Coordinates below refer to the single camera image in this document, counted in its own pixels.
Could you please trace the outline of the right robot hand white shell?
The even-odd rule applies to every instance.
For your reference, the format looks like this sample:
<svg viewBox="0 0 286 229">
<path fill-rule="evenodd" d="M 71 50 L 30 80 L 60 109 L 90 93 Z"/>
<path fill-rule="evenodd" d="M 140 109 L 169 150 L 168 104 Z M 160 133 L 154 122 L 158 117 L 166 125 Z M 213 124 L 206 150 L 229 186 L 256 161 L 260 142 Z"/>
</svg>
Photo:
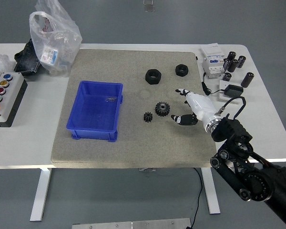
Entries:
<svg viewBox="0 0 286 229">
<path fill-rule="evenodd" d="M 171 115 L 171 118 L 179 125 L 196 125 L 198 121 L 202 121 L 205 131 L 214 123 L 220 120 L 220 117 L 215 115 L 216 109 L 212 101 L 203 95 L 196 94 L 186 89 L 176 89 L 180 95 L 186 98 L 185 103 L 192 110 L 192 114 L 182 116 Z"/>
</svg>

